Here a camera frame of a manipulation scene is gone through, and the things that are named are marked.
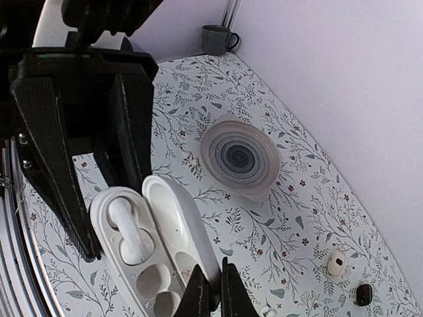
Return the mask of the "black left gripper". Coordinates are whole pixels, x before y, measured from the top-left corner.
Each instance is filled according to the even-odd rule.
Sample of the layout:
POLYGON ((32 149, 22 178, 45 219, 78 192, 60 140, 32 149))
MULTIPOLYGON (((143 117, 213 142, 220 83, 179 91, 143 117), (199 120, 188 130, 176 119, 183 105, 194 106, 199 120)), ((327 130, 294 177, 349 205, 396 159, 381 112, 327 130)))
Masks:
POLYGON ((151 175, 153 80, 148 53, 107 49, 1 50, 1 138, 22 133, 25 176, 84 260, 101 247, 73 156, 92 153, 108 186, 141 191, 151 175))

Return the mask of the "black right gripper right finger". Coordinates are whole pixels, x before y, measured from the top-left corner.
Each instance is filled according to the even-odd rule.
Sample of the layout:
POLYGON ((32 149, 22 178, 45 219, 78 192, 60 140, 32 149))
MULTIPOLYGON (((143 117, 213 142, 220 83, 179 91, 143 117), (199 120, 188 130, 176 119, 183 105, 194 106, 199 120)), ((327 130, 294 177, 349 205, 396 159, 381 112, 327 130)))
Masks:
POLYGON ((250 301, 241 276, 235 264, 228 258, 222 260, 221 273, 221 316, 222 317, 253 317, 258 316, 250 301))

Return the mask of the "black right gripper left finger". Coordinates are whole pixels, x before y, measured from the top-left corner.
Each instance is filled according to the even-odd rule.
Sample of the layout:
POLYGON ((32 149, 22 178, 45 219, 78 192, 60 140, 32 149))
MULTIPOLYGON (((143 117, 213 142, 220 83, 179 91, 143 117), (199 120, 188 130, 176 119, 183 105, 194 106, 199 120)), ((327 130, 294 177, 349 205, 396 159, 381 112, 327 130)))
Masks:
POLYGON ((210 283, 196 264, 174 317, 209 317, 210 283))

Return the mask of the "white oval earbud case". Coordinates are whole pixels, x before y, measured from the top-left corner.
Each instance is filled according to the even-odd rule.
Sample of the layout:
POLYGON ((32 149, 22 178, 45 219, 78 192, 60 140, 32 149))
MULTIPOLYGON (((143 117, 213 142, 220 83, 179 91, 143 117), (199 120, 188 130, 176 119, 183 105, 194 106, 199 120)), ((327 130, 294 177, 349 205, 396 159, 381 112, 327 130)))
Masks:
POLYGON ((198 264, 210 283, 210 304, 220 302, 221 270, 196 202, 177 182, 148 176, 141 192, 115 186, 99 192, 89 207, 105 262, 131 316, 172 316, 180 304, 194 266, 198 264), (147 246, 146 260, 124 263, 124 239, 108 216, 117 197, 132 205, 132 215, 147 246))

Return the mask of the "white earbud partial top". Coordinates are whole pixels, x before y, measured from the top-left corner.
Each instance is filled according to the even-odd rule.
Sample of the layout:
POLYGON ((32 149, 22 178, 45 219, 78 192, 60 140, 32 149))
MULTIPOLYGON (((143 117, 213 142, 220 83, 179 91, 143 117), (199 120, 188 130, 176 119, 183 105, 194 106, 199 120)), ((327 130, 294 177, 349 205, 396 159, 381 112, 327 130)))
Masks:
POLYGON ((108 216, 124 239, 121 257, 128 265, 137 265, 146 260, 147 246, 132 215, 132 205, 124 197, 114 198, 108 206, 108 216))

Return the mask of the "cream earbud charging case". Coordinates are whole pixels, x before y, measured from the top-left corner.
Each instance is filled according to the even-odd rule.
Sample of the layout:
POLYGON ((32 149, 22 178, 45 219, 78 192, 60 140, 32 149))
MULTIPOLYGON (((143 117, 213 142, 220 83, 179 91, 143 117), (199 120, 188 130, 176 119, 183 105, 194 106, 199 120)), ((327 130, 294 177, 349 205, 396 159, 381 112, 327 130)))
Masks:
POLYGON ((344 273, 347 266, 347 257, 339 251, 333 251, 327 262, 327 269, 331 276, 338 277, 344 273))

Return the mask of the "white earbud silicone tip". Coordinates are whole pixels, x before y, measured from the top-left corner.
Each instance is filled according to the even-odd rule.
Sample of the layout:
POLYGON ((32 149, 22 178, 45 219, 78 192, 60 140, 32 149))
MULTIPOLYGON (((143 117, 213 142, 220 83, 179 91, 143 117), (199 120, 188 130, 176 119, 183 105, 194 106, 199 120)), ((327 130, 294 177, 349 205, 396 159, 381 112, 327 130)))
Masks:
POLYGON ((260 316, 261 317, 275 317, 276 311, 272 307, 265 305, 262 307, 262 310, 260 311, 260 316))

